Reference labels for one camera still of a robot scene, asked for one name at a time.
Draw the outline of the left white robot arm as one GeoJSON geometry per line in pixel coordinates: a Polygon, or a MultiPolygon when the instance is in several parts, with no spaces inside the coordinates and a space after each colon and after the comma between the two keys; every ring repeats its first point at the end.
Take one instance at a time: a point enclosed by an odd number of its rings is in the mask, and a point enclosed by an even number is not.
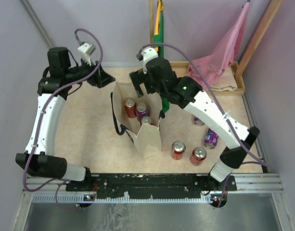
{"type": "Polygon", "coordinates": [[[49,66],[38,83],[38,108],[29,142],[23,153],[15,157],[25,176],[76,181],[77,187],[88,191],[93,178],[86,167],[70,164],[55,155],[55,136],[59,117],[73,84],[86,81],[91,86],[103,88],[115,81],[106,73],[100,62],[93,62],[95,46],[82,43],[78,48],[81,63],[71,66],[72,53],[65,47],[49,49],[49,66]]]}

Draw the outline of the purple soda can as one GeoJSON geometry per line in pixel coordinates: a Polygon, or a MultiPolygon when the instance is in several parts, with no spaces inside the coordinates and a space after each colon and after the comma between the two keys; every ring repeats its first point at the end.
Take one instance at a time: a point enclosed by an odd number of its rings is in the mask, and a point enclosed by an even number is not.
{"type": "Polygon", "coordinates": [[[218,139],[218,134],[209,128],[204,140],[205,147],[209,149],[215,148],[218,144],[218,139]]]}
{"type": "Polygon", "coordinates": [[[148,116],[149,112],[148,112],[148,108],[147,105],[145,103],[138,103],[136,105],[136,116],[137,116],[137,120],[139,122],[141,122],[141,119],[144,116],[148,116]]]}
{"type": "Polygon", "coordinates": [[[202,125],[205,124],[205,123],[204,123],[202,120],[200,120],[198,117],[194,117],[194,118],[193,118],[193,122],[194,122],[194,124],[197,125],[197,126],[202,126],[202,125]]]}

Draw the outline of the red soda can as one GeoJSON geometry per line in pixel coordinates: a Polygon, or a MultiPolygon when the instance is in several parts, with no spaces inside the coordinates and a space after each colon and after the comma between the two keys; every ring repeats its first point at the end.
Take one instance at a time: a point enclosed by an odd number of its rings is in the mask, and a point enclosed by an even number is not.
{"type": "Polygon", "coordinates": [[[128,98],[125,100],[124,108],[126,110],[127,116],[129,118],[135,118],[136,117],[136,102],[128,98]]]}
{"type": "Polygon", "coordinates": [[[192,155],[190,157],[190,162],[194,166],[198,166],[202,164],[202,162],[206,159],[207,153],[203,147],[196,147],[192,151],[192,155]]]}
{"type": "Polygon", "coordinates": [[[143,125],[143,124],[153,125],[153,121],[152,121],[152,119],[149,116],[143,116],[141,118],[140,124],[141,125],[143,125]]]}
{"type": "Polygon", "coordinates": [[[175,141],[171,146],[171,157],[175,160],[180,160],[186,150],[186,146],[181,141],[175,141]]]}

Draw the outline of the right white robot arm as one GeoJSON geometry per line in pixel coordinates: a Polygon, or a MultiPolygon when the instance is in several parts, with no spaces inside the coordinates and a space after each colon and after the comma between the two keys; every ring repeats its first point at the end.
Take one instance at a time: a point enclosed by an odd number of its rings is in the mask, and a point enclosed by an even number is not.
{"type": "Polygon", "coordinates": [[[178,77],[168,60],[158,57],[148,61],[145,68],[129,74],[138,97],[143,96],[141,85],[148,94],[158,93],[171,104],[202,120],[226,144],[219,160],[209,172],[208,185],[217,191],[225,185],[225,178],[244,161],[248,150],[260,131],[246,127],[224,115],[216,101],[191,77],[178,77]]]}

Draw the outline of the cream canvas tote bag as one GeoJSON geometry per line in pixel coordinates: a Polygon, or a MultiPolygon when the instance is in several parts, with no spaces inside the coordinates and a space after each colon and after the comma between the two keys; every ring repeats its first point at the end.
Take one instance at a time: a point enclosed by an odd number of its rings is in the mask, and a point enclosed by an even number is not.
{"type": "Polygon", "coordinates": [[[111,105],[117,134],[127,135],[138,155],[141,158],[148,158],[162,151],[160,123],[165,115],[160,96],[157,93],[148,94],[144,85],[141,85],[141,89],[143,96],[139,98],[131,83],[117,82],[111,92],[111,105]],[[125,109],[127,99],[146,104],[151,125],[141,125],[136,117],[128,117],[125,109]]]}

